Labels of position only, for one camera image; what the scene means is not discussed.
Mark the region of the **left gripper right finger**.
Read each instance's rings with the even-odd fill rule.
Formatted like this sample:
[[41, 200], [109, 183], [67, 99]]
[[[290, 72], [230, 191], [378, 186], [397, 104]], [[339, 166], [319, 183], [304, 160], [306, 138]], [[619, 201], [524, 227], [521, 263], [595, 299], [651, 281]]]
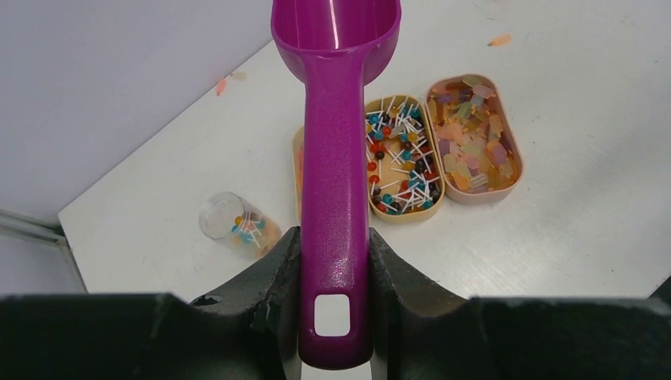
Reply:
[[659, 298], [462, 298], [370, 231], [375, 379], [667, 379]]

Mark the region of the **magenta plastic scoop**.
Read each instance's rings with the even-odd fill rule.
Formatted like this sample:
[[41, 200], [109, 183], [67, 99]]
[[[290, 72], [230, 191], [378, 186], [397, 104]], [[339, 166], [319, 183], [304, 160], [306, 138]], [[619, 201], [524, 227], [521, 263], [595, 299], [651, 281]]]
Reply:
[[372, 355], [364, 88], [396, 49], [398, 1], [276, 1], [271, 35], [305, 87], [298, 352], [324, 370]]

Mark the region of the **clear plastic jar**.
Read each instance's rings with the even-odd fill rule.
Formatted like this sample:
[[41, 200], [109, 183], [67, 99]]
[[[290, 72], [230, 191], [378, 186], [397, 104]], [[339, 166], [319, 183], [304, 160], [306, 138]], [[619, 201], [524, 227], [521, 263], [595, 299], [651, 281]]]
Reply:
[[274, 220], [233, 192], [219, 192], [206, 201], [199, 227], [209, 239], [248, 257], [266, 255], [282, 235]]

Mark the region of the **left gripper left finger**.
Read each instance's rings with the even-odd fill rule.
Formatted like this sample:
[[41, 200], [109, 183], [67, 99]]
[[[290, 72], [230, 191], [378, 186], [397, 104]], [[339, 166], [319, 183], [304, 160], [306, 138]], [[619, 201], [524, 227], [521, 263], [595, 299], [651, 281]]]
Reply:
[[165, 294], [1, 299], [4, 379], [299, 379], [300, 230], [191, 302]]

